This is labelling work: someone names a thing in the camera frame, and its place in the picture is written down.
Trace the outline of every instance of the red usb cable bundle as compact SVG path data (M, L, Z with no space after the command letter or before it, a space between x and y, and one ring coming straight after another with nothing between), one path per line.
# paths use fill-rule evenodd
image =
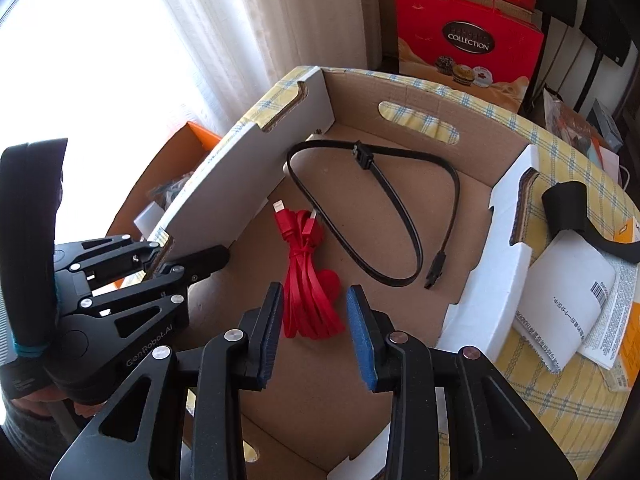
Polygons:
M316 212L292 211L282 201L273 205L282 238L289 244L289 270L284 283L282 325L286 337L296 333L326 339L344 330L332 304L340 294L340 278L329 269L316 272L313 252L322 242Z

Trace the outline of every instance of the white wall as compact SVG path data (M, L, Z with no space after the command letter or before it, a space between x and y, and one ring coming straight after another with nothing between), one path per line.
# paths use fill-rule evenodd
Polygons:
M584 15L586 2L587 0L578 0L575 27L569 28L564 43L562 44L562 49L558 54L558 58L546 79L547 84L554 90L558 90L558 86L569 68L569 65L571 65L576 52L580 48L582 39L584 38L584 34L580 32L579 27L582 22L582 16ZM539 12L536 12L536 16L534 17L534 22L538 26L540 26L541 16L542 15ZM551 60L556 53L556 49L558 48L565 28L566 25L564 23L561 23L554 18L551 20L549 35L546 40L545 55L542 59L542 66L540 67L540 76L538 77L538 81L540 81L545 75ZM585 79L587 79L587 75L591 69L595 52L595 45L591 43L590 40L587 40L580 52L580 55L575 61L571 72L564 82L562 89L560 90L560 95L563 97L564 102L571 107L575 105L575 102L582 91ZM608 57L604 57L602 59L596 79L593 81L591 90L580 110L582 115L586 116L589 113L591 106L593 105L593 101L596 98L611 112L613 112L618 105L618 102L620 102L620 99L626 89L626 85L632 76L637 57L638 50L632 43L624 66L619 67Z

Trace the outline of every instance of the yellow plaid tablecloth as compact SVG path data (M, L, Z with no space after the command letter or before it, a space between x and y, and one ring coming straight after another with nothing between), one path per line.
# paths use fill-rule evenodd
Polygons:
M259 126L268 123L298 94L297 80L309 69L310 67L293 69L238 121L231 132L238 131L248 122L255 122ZM346 69L326 70L342 72ZM632 200L615 182L594 167L581 153L536 124L464 92L430 81L363 70L349 72L391 79L434 92L504 124L538 146L540 176L530 193L525 225L525 241L533 248L533 260L540 256L550 242L542 207L542 193L556 182L580 180L587 185L588 215L605 237L613 238L614 232L629 217L640 218ZM415 130L443 142L453 143L458 135L450 125L439 124L429 116L398 105L382 105L380 112L389 119L411 125ZM498 358L497 367L564 451L576 469L578 478L587 478L616 429L628 394L610 392L597 365L578 354L561 374L549 373L526 340L513 329ZM445 480L449 478L446 435L441 435L440 443L440 479Z

